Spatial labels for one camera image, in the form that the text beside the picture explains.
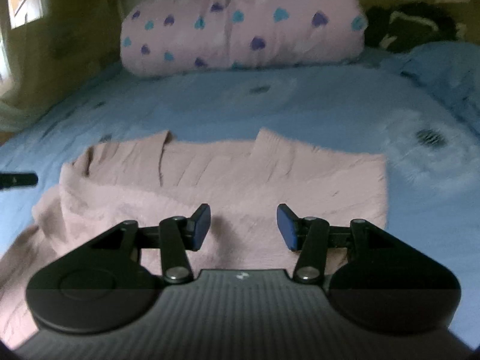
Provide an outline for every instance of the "blue heart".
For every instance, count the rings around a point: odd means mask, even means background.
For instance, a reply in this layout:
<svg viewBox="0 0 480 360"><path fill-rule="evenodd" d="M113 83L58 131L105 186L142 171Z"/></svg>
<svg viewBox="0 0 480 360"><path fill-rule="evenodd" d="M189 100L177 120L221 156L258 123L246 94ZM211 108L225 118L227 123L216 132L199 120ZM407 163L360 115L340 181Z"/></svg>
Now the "blue heart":
<svg viewBox="0 0 480 360"><path fill-rule="evenodd" d="M273 20L275 23L278 23L282 20L287 20L290 17L289 13L283 8L277 8L273 14Z"/></svg>
<svg viewBox="0 0 480 360"><path fill-rule="evenodd" d="M265 39L255 36L250 43L250 48L254 51L264 49L266 46Z"/></svg>
<svg viewBox="0 0 480 360"><path fill-rule="evenodd" d="M223 5L219 4L219 3L215 3L212 5L212 7L210 8L210 11L215 13L215 12L221 12L223 11Z"/></svg>
<svg viewBox="0 0 480 360"><path fill-rule="evenodd" d="M197 21L195 21L195 29L196 30L203 30L205 28L205 20L203 17L198 17Z"/></svg>
<svg viewBox="0 0 480 360"><path fill-rule="evenodd" d="M245 15L242 11L235 11L232 15L233 23L241 23L245 19Z"/></svg>
<svg viewBox="0 0 480 360"><path fill-rule="evenodd" d="M163 22L163 25L164 26L172 26L173 24L175 23L175 18L173 17L173 15L168 15L164 22Z"/></svg>
<svg viewBox="0 0 480 360"><path fill-rule="evenodd" d="M328 17L325 15L325 13L318 11L313 15L311 18L311 25L314 27L320 27L320 26L325 26L328 23Z"/></svg>
<svg viewBox="0 0 480 360"><path fill-rule="evenodd" d="M357 16L352 20L352 30L361 31L367 26L367 21L363 16Z"/></svg>
<svg viewBox="0 0 480 360"><path fill-rule="evenodd" d="M205 68L208 65L203 59L197 58L197 59L195 59L195 66L198 67L198 68Z"/></svg>
<svg viewBox="0 0 480 360"><path fill-rule="evenodd" d="M165 61L173 61L174 57L173 57L173 54L171 52L166 52L163 55L163 59L165 59Z"/></svg>
<svg viewBox="0 0 480 360"><path fill-rule="evenodd" d="M142 50L141 50L141 51L142 51L142 54L143 54L143 55L148 55L148 54L150 54L150 49L148 48L148 46L147 46L146 44L144 44L144 45L142 46Z"/></svg>

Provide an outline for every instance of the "pink towel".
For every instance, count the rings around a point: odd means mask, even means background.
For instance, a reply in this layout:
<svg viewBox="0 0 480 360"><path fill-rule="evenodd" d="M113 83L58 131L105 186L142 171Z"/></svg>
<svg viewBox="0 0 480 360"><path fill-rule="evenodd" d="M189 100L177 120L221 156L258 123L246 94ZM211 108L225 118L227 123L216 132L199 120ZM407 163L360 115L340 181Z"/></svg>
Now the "pink towel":
<svg viewBox="0 0 480 360"><path fill-rule="evenodd" d="M0 338L15 347L36 331L24 297L33 273L123 220L155 226L208 203L210 232L200 251L188 252L196 273L202 268L291 273L298 255L286 248L277 228L278 204L336 226L365 218L384 227L386 202L381 155L319 149L267 130L255 141L193 144L163 132L97 145L64 164L59 184L33 208L36 226L0 260ZM145 250L141 262L161 273L158 251ZM344 263L344 250L330 250L326 273Z"/></svg>

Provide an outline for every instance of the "blue bed sheet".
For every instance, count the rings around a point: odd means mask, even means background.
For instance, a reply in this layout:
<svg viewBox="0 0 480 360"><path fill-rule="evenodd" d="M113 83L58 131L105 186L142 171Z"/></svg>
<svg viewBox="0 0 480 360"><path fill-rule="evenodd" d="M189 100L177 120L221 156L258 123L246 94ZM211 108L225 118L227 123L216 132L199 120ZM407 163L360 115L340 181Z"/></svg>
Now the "blue bed sheet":
<svg viewBox="0 0 480 360"><path fill-rule="evenodd" d="M382 61L382 68L407 75L480 137L480 46L433 42Z"/></svg>
<svg viewBox="0 0 480 360"><path fill-rule="evenodd" d="M375 154L385 145L383 121L400 109L463 131L446 109L407 78L360 65L152 80L113 66L0 148L1 170L33 170L40 180L36 188L0 192L0 254L31 223L32 206L58 182L62 163L101 140L141 138L166 129L192 142L253 139L266 127L334 150ZM387 230L457 275L463 293L451 330L476 347L480 182L455 193L439 192L408 182L391 164L387 170Z"/></svg>

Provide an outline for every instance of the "bed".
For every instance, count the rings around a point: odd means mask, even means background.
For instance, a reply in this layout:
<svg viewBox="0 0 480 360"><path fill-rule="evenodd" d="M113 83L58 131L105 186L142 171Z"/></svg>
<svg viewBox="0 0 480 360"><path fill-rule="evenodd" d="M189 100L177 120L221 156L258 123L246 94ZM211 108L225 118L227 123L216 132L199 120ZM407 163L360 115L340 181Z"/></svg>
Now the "bed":
<svg viewBox="0 0 480 360"><path fill-rule="evenodd" d="M391 63L395 61L388 52L366 49L350 63L150 79L112 64L0 147L2 171L35 171L39 177L36 188L0 192L0 255L32 222L33 205L58 183L62 164L88 146L164 130L199 143L253 139L260 128L268 128L333 150L386 154L386 230L459 278L462 299L450 330L477 347L478 134L431 91L420 88L415 77L396 74L392 66L397 65ZM443 145L452 148L450 155L463 158L460 175L445 169L422 173L422 159L417 157L412 163L402 162L402 150L411 148L402 136L413 129L421 133L416 135L418 144L439 143L438 137L421 129L423 125L441 126L450 134Z"/></svg>

